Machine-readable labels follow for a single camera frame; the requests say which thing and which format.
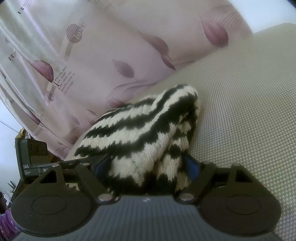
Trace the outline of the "pink leaf print curtain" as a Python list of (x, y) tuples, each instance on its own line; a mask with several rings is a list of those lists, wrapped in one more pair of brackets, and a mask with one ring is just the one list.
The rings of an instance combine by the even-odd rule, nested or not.
[(106, 111), (250, 33), (230, 1), (1, 1), (1, 99), (65, 158)]

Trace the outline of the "black white striped knit sweater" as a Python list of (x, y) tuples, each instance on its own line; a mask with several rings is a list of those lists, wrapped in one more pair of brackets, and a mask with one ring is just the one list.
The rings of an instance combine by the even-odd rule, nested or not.
[(200, 112), (198, 92), (176, 85), (105, 113), (85, 134), (74, 159), (108, 154), (99, 181), (125, 195), (175, 194), (190, 184), (182, 154)]

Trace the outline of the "beige fabric mattress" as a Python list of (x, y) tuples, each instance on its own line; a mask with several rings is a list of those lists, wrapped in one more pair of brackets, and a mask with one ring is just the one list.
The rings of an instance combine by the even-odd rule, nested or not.
[(295, 240), (294, 37), (294, 24), (263, 30), (198, 60), (144, 96), (182, 84), (197, 90), (198, 122), (184, 154), (221, 168), (245, 167), (280, 203), (274, 231), (219, 231), (196, 206), (177, 201), (182, 191), (125, 195), (109, 189), (114, 202), (98, 206), (84, 225), (62, 239)]

